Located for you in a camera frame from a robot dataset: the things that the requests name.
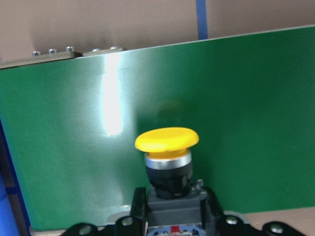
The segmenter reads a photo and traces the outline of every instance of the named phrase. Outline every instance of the green surface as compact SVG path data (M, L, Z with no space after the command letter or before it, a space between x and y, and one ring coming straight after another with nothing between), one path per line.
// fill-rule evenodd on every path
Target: green surface
M315 28L0 70L0 119L33 228L103 225L148 186L133 147L196 130L225 210L315 206Z

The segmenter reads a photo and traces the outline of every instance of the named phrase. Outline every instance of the red component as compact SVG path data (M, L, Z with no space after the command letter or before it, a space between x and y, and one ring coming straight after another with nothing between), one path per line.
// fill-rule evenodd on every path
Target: red component
M172 236L181 236L178 225L171 226L171 235Z

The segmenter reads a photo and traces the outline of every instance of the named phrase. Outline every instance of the metal screw head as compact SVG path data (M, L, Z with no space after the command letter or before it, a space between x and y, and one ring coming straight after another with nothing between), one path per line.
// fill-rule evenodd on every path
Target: metal screw head
M40 51L32 52L33 57L39 56L40 54L41 54Z
M92 227L90 225L85 225L80 229L79 235L87 235L91 231L92 231Z
M229 225L236 225L237 224L237 218L235 216L229 215L225 220Z
M48 54L55 54L57 52L57 49L51 48L48 50Z
M65 48L66 52L74 52L74 47L68 46Z
M125 219L122 220L123 226L131 225L132 222L133 222L133 219L131 217L126 217Z
M270 230L274 233L282 234L284 232L284 229L278 225L278 224L272 224L270 226Z

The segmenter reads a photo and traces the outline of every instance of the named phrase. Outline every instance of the screw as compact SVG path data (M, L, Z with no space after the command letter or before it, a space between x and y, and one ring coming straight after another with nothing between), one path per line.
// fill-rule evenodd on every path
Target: screw
M41 54L40 51L32 52L33 57L39 56L40 54Z
M123 226L128 226L131 225L133 222L133 219L131 217L126 217L125 219L123 219L122 224Z
M91 231L92 231L92 227L90 225L85 225L80 229L79 235L87 235Z
M48 54L55 54L57 52L57 49L51 48L48 50Z
M74 47L68 46L65 48L66 52L74 52Z
M284 232L283 228L280 225L272 224L270 229L274 233L282 234Z
M225 220L229 225L236 225L237 224L237 218L235 216L229 215Z

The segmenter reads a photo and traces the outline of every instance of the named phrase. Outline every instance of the silver metal ring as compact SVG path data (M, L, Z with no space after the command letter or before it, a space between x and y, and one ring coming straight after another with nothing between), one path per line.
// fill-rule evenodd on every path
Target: silver metal ring
M152 159L147 153L144 154L146 166L154 170L172 170L183 167L191 162L191 153L172 159Z

